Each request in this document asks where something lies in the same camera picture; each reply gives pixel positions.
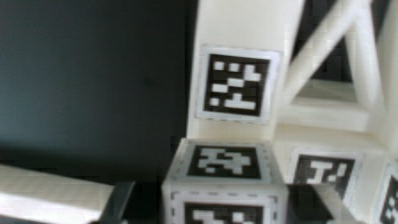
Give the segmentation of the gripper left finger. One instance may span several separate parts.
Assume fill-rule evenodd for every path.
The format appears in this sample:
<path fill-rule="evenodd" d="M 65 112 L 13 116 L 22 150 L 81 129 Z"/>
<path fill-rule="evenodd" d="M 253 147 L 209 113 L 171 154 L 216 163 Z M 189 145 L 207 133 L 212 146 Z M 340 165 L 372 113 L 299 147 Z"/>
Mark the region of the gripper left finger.
<path fill-rule="evenodd" d="M 127 208 L 132 188 L 132 182 L 118 182 L 115 184 L 99 219 L 88 224 L 127 224 L 124 212 Z"/>

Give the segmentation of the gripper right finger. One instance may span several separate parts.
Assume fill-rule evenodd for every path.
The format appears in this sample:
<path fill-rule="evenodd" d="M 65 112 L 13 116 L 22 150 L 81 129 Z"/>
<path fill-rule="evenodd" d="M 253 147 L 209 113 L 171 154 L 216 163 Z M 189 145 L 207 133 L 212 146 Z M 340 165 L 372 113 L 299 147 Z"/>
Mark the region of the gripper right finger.
<path fill-rule="evenodd" d="M 314 185 L 312 188 L 331 216 L 326 224 L 365 224 L 349 213 L 333 187 L 330 185 Z"/>

